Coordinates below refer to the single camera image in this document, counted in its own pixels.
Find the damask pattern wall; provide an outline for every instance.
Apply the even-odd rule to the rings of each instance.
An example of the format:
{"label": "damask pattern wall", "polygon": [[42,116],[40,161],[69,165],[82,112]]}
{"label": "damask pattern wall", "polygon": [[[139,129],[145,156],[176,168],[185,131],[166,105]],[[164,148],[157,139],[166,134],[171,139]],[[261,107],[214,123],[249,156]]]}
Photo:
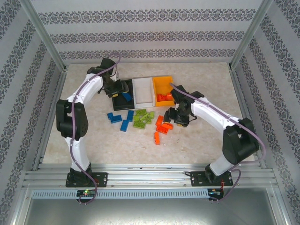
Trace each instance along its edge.
{"label": "damask pattern wall", "polygon": [[229,62],[261,0],[32,0],[64,62]]}
{"label": "damask pattern wall", "polygon": [[300,1],[274,1],[236,67],[292,224],[300,224],[299,15]]}
{"label": "damask pattern wall", "polygon": [[17,0],[0,1],[0,225],[32,169],[60,73]]}

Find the orange lego brick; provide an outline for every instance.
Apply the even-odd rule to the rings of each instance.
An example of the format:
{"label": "orange lego brick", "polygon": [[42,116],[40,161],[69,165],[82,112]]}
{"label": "orange lego brick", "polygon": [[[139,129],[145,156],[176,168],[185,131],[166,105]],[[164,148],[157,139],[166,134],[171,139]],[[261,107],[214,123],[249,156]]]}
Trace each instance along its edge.
{"label": "orange lego brick", "polygon": [[172,97],[172,95],[171,95],[170,92],[167,93],[167,100],[168,100],[168,101],[173,101],[173,97]]}
{"label": "orange lego brick", "polygon": [[162,125],[163,121],[164,121],[164,117],[163,116],[158,116],[158,119],[157,119],[155,125],[160,126],[160,125]]}
{"label": "orange lego brick", "polygon": [[160,145],[159,132],[154,133],[154,143]]}
{"label": "orange lego brick", "polygon": [[169,130],[173,130],[173,124],[172,123],[163,123],[162,126],[169,129]]}
{"label": "orange lego brick", "polygon": [[168,101],[167,95],[157,94],[157,101],[158,102]]}
{"label": "orange lego brick", "polygon": [[160,132],[160,133],[163,133],[164,135],[166,135],[168,133],[168,130],[167,128],[163,127],[163,126],[158,126],[156,128],[156,131]]}

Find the wire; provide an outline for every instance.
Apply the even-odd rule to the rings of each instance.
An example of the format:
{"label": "wire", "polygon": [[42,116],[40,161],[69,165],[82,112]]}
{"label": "wire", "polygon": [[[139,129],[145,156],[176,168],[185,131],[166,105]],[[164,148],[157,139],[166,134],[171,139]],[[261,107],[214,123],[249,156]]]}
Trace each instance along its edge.
{"label": "wire", "polygon": [[223,116],[225,119],[227,119],[228,121],[234,123],[235,125],[239,126],[240,128],[244,129],[245,131],[247,131],[249,134],[251,134],[258,142],[259,144],[261,145],[262,147],[262,157],[257,159],[257,160],[254,160],[254,161],[247,161],[247,162],[240,162],[240,164],[250,164],[250,163],[256,163],[256,162],[261,162],[263,161],[265,158],[266,158],[266,154],[267,154],[267,150],[266,150],[266,146],[264,145],[264,143],[262,142],[262,140],[254,133],[252,132],[251,130],[249,130],[247,127],[241,125],[240,123],[236,122],[235,120],[231,119],[231,117],[227,116],[225,113],[223,113],[222,111],[220,111],[218,108],[216,108],[215,106],[211,105],[210,103],[207,103],[207,102],[204,102],[202,101],[201,99],[198,99],[190,94],[187,94],[181,90],[179,90],[173,83],[170,83],[170,86],[173,87],[176,91],[178,91],[179,93],[185,95],[185,96],[188,96],[190,98],[192,98],[193,100],[195,101],[198,101],[202,104],[204,104],[205,106],[211,108],[212,110],[214,110],[216,113],[220,114],[221,116]]}
{"label": "wire", "polygon": [[113,74],[113,75],[110,75],[110,77],[115,76],[116,73],[117,73],[117,65],[116,65],[116,70],[114,71],[114,74]]}
{"label": "wire", "polygon": [[191,112],[191,116],[194,117],[194,119],[192,119],[190,122],[194,121],[197,119],[197,117]]}
{"label": "wire", "polygon": [[75,163],[75,165],[88,177],[88,178],[90,178],[91,179],[91,181],[94,183],[94,185],[95,185],[95,194],[94,194],[94,196],[88,201],[88,202],[85,202],[85,203],[83,203],[83,202],[81,202],[80,201],[80,199],[81,199],[81,196],[79,197],[79,199],[78,199],[78,202],[79,202],[79,204],[84,204],[84,205],[87,205],[87,204],[89,204],[89,203],[91,203],[95,198],[96,198],[96,196],[97,196],[97,190],[98,190],[98,188],[97,188],[97,183],[96,183],[96,181],[78,164],[78,162],[77,162],[77,160],[75,159],[75,157],[74,157],[74,155],[73,155],[73,143],[74,143],[74,139],[75,139],[75,134],[76,134],[76,122],[75,122],[75,111],[74,111],[74,107],[75,107],[75,101],[77,100],[77,98],[78,98],[78,95],[80,94],[80,91],[84,88],[84,86],[85,85],[87,85],[91,80],[93,80],[94,78],[96,78],[97,76],[99,76],[99,75],[101,75],[101,74],[103,74],[103,73],[106,73],[107,71],[109,71],[109,70],[111,70],[111,69],[113,69],[114,67],[116,67],[117,66],[117,64],[120,62],[120,60],[121,60],[121,54],[119,53],[119,52],[117,52],[117,54],[118,54],[118,56],[119,56],[119,58],[118,58],[118,61],[113,65],[113,66],[111,66],[111,67],[109,67],[108,69],[105,69],[105,70],[103,70],[103,71],[101,71],[101,72],[99,72],[99,73],[97,73],[97,74],[95,74],[95,75],[93,75],[89,80],[87,80],[85,83],[83,83],[81,86],[80,86],[80,88],[78,89],[78,91],[76,92],[76,94],[75,94],[75,96],[74,96],[74,98],[73,98],[73,101],[72,101],[72,106],[71,106],[71,111],[72,111],[72,126],[73,126],[73,134],[72,134],[72,139],[71,139],[71,141],[70,141],[70,154],[71,154],[71,158],[72,158],[72,160],[74,161],[74,163]]}
{"label": "wire", "polygon": [[103,86],[102,88],[100,88],[100,90],[97,93],[100,94],[102,90],[103,90]]}
{"label": "wire", "polygon": [[238,182],[239,182],[239,180],[240,180],[240,176],[241,176],[241,174],[242,174],[242,172],[241,172],[240,169],[234,169],[234,170],[231,170],[231,172],[234,172],[234,171],[239,171],[239,175],[238,175],[238,177],[237,177],[237,179],[236,179],[234,185],[233,185],[233,186],[231,187],[231,189],[227,192],[227,194],[226,194],[223,198],[221,198],[221,199],[217,199],[217,198],[215,198],[215,197],[210,196],[211,199],[216,200],[217,203],[219,203],[219,202],[221,202],[221,201],[224,201],[224,200],[230,195],[230,193],[233,191],[233,189],[235,188],[235,186],[237,186],[237,184],[238,184]]}

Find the beige surface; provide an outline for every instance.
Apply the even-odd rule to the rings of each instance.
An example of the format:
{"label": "beige surface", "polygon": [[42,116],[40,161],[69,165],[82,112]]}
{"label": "beige surface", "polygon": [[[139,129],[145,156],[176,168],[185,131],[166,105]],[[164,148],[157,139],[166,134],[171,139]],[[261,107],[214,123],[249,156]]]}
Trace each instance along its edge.
{"label": "beige surface", "polygon": [[[61,99],[78,88],[86,71],[95,64],[72,64],[69,67]],[[188,92],[203,93],[225,112],[241,118],[240,108],[226,63],[125,63],[118,65],[120,79],[172,75],[176,85]],[[89,130],[86,134],[87,154],[92,163],[104,164],[208,164],[222,152],[222,135],[206,121],[198,118],[187,128],[174,126],[167,135],[160,134],[161,144],[153,140],[155,121],[168,107],[148,108],[155,111],[152,124],[145,130],[133,128],[121,132],[121,122],[111,124],[107,113],[113,105],[104,92],[96,94],[86,107]],[[113,112],[127,117],[127,110]],[[56,126],[52,127],[43,163],[70,163],[67,143]]]}

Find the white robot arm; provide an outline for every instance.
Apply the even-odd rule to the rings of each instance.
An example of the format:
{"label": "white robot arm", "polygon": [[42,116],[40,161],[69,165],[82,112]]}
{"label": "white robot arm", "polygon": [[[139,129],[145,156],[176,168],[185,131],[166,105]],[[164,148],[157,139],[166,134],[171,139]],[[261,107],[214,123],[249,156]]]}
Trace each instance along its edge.
{"label": "white robot arm", "polygon": [[[90,100],[92,97],[103,87],[103,78],[98,76],[95,77],[90,81],[90,78],[94,76],[94,73],[87,74],[85,80],[83,83],[80,85],[80,87],[86,82],[89,81],[87,85],[84,86],[84,88],[81,90],[80,94],[76,98],[75,103],[81,103],[85,107],[89,104]],[[67,98],[67,101],[69,103],[72,103],[75,94],[77,93],[78,89],[74,92],[73,95]],[[71,137],[65,137],[65,140],[67,142],[67,145],[70,149],[70,143],[71,143]],[[85,137],[80,137],[79,140],[74,140],[73,141],[73,155],[77,159],[77,163],[81,165],[82,169],[85,171],[88,169],[90,165],[90,161],[88,159],[88,156],[86,154],[85,150]],[[72,159],[72,165],[71,168],[76,170],[76,171],[81,171],[78,166],[75,164],[75,162]]]}
{"label": "white robot arm", "polygon": [[181,85],[174,88],[180,91],[175,89],[171,91],[177,107],[176,109],[170,108],[165,112],[164,122],[174,120],[175,123],[186,127],[190,122],[190,115],[199,116],[223,135],[222,155],[205,168],[205,175],[211,183],[230,168],[258,151],[258,141],[249,132],[240,128],[240,126],[245,127],[254,133],[251,120],[248,118],[240,120],[225,113],[198,91],[189,94]]}
{"label": "white robot arm", "polygon": [[[85,80],[79,88],[66,100],[59,100],[56,104],[56,127],[65,138],[68,147],[72,144],[70,151],[72,165],[70,169],[73,183],[79,185],[90,185],[91,181],[85,173],[91,175],[90,161],[85,150],[85,135],[88,130],[88,120],[85,107],[89,104],[92,97],[101,90],[104,90],[108,97],[115,97],[118,93],[128,92],[126,82],[117,80],[116,67],[111,68],[115,63],[110,59],[103,59],[99,67],[91,67]],[[74,111],[72,112],[72,103],[74,101]],[[73,138],[73,121],[75,119],[75,138]]]}

